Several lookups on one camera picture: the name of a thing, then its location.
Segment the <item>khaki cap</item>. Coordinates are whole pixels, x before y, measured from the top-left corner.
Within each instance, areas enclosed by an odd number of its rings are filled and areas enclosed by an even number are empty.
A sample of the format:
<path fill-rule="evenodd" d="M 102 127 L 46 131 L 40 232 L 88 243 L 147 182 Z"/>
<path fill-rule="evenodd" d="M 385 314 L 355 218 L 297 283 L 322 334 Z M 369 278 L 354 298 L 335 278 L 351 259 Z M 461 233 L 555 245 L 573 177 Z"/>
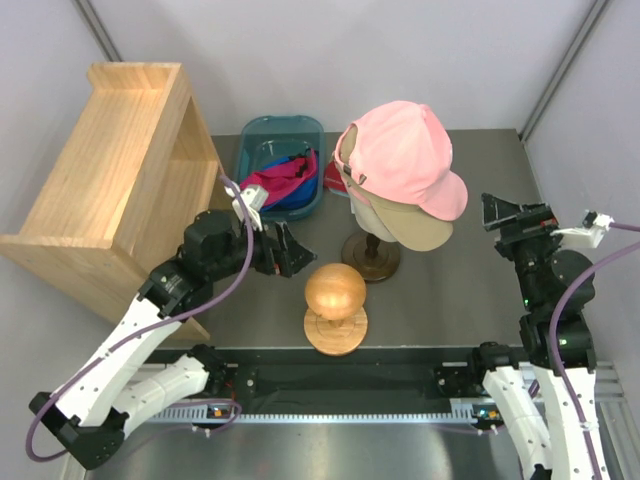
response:
<path fill-rule="evenodd" d="M 356 146 L 357 127 L 352 124 L 341 135 L 332 160 L 345 160 Z M 453 234 L 451 222 L 437 219 L 414 205 L 391 202 L 381 198 L 371 205 L 386 228 L 397 239 L 396 243 L 418 252 L 435 250 L 444 245 Z"/>

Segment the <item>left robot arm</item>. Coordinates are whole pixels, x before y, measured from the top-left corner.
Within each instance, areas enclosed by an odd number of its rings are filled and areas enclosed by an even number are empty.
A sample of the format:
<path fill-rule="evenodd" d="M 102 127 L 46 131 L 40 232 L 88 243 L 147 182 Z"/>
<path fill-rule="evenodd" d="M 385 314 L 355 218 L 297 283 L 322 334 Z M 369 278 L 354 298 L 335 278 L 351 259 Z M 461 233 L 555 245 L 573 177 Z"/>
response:
<path fill-rule="evenodd" d="M 229 214 L 208 210 L 184 231 L 176 254 L 149 274 L 115 329 L 85 365 L 53 392 L 29 404 L 43 425 L 87 470 L 108 462 L 141 424 L 195 394 L 216 396 L 227 374 L 215 350 L 199 344 L 136 385 L 139 368 L 186 320 L 226 299 L 249 270 L 291 278 L 316 255 L 288 225 L 270 231 L 247 223 L 236 232 Z"/>

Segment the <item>round wooden hat stand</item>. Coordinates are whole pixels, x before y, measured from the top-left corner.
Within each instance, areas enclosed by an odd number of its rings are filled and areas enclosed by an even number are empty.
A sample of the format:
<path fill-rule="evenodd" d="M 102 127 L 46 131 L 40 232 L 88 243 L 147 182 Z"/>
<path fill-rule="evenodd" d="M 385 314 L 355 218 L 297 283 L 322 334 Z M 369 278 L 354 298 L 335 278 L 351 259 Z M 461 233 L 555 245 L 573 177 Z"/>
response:
<path fill-rule="evenodd" d="M 318 268 L 307 280 L 304 333 L 310 344 L 328 356 L 354 352 L 368 330 L 364 309 L 366 284 L 360 273 L 343 263 Z"/>

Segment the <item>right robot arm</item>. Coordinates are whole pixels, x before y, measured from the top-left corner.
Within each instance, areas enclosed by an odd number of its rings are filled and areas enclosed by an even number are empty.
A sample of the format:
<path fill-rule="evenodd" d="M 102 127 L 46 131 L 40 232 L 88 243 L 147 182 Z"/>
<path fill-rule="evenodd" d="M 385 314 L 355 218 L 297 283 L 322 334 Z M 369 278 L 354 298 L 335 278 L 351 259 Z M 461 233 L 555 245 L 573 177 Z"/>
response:
<path fill-rule="evenodd" d="M 584 306 L 594 299 L 594 264 L 582 254 L 613 224 L 587 212 L 561 228 L 546 203 L 517 204 L 485 193 L 482 224 L 512 262 L 525 315 L 520 338 L 534 381 L 526 384 L 513 350 L 485 342 L 471 355 L 469 388 L 495 402 L 526 479 L 606 479 L 596 412 L 596 355 Z"/>

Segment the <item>pink cap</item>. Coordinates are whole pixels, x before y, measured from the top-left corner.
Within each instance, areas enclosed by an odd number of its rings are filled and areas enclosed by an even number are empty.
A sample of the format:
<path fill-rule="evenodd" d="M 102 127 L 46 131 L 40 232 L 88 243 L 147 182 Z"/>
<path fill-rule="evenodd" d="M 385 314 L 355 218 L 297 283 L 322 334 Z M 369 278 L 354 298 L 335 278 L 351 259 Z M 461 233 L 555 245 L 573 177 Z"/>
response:
<path fill-rule="evenodd" d="M 373 108 L 351 122 L 356 130 L 349 154 L 334 150 L 341 172 L 365 192 L 417 206 L 443 221 L 458 219 L 468 190 L 451 170 L 453 145 L 444 126 L 426 104 L 396 100 Z"/>
<path fill-rule="evenodd" d="M 367 206 L 371 206 L 381 200 L 381 197 L 368 192 L 356 183 L 356 181 L 350 175 L 350 169 L 347 164 L 344 164 L 339 160 L 334 160 L 334 163 L 336 164 L 336 167 L 340 174 L 341 181 L 345 186 L 347 193 L 351 197 Z"/>

